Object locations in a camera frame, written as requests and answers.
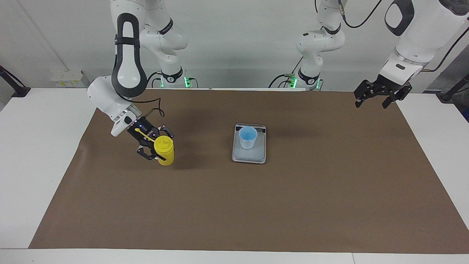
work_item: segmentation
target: white wall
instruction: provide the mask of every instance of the white wall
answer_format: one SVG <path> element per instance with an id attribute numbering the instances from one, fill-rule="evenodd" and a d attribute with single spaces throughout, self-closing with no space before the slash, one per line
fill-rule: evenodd
<path id="1" fill-rule="evenodd" d="M 349 1 L 349 22 L 361 22 L 376 2 Z M 364 78 L 376 78 L 398 40 L 383 19 L 391 2 L 384 0 L 365 26 L 344 26 L 345 46 L 323 55 L 324 90 L 352 91 Z M 179 52 L 183 67 L 204 87 L 268 86 L 301 57 L 295 47 L 298 36 L 320 28 L 313 0 L 167 0 L 166 5 L 189 37 L 189 46 Z M 52 70 L 83 70 L 89 79 L 111 74 L 114 28 L 108 0 L 1 0 L 0 23 L 0 64 L 27 85 L 50 86 Z M 438 64 L 446 49 L 430 66 Z M 146 50 L 142 61 L 147 73 L 157 68 Z M 438 74 L 414 78 L 414 91 L 423 91 Z"/>

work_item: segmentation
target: robotic arm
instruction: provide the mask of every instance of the robotic arm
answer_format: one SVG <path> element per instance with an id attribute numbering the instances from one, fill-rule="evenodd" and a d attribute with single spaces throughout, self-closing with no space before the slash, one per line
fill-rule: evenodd
<path id="1" fill-rule="evenodd" d="M 133 104 L 132 98 L 141 95 L 147 87 L 147 77 L 140 63 L 140 46 L 150 50 L 161 66 L 162 84 L 186 86 L 184 70 L 174 50 L 187 46 L 187 39 L 174 25 L 164 0 L 111 0 L 111 14 L 117 34 L 115 63 L 112 76 L 98 77 L 89 86 L 87 94 L 99 110 L 114 122 L 111 134 L 117 137 L 126 130 L 139 142 L 137 153 L 148 160 L 160 158 L 152 141 L 164 132 L 172 132 L 166 125 L 154 127 Z M 150 154 L 143 151 L 150 149 Z"/>
<path id="2" fill-rule="evenodd" d="M 391 33 L 400 36 L 376 81 L 364 80 L 355 89 L 355 105 L 377 96 L 389 96 L 387 108 L 412 90 L 409 80 L 422 71 L 468 18 L 469 0 L 394 0 L 385 16 Z"/>
<path id="3" fill-rule="evenodd" d="M 337 0 L 321 0 L 318 21 L 321 29 L 304 33 L 296 44 L 296 48 L 304 57 L 298 77 L 307 87 L 315 87 L 319 80 L 323 66 L 319 53 L 337 50 L 345 43 L 345 34 L 340 28 L 342 17 Z"/>

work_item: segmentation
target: brown table surface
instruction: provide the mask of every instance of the brown table surface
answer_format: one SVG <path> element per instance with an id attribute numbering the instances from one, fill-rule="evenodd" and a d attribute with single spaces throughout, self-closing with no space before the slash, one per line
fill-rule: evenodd
<path id="1" fill-rule="evenodd" d="M 149 90 L 175 162 L 137 155 L 97 111 L 30 248 L 469 253 L 469 231 L 402 113 L 352 93 Z M 140 104 L 142 112 L 155 107 Z M 267 127 L 263 165 L 231 160 Z"/>

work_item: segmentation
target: black metal stand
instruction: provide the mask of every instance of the black metal stand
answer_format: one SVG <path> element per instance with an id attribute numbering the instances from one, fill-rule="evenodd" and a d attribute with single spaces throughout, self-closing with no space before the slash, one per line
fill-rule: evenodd
<path id="1" fill-rule="evenodd" d="M 459 81 L 453 88 L 451 88 L 446 93 L 438 93 L 437 97 L 442 103 L 452 103 L 451 98 L 455 93 L 457 93 L 461 88 L 463 88 L 467 83 L 469 83 L 469 74 L 466 75 L 461 81 Z"/>
<path id="2" fill-rule="evenodd" d="M 31 90 L 30 87 L 19 86 L 13 78 L 0 66 L 0 76 L 15 90 L 15 93 L 11 97 L 24 97 Z"/>

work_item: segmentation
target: yellow container held by gripper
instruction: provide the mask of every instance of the yellow container held by gripper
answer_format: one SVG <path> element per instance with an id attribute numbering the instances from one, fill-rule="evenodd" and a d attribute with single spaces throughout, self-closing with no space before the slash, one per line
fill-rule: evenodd
<path id="1" fill-rule="evenodd" d="M 155 139 L 154 147 L 156 153 L 166 160 L 158 159 L 159 164 L 169 166 L 174 161 L 174 144 L 173 140 L 168 136 L 159 136 Z"/>

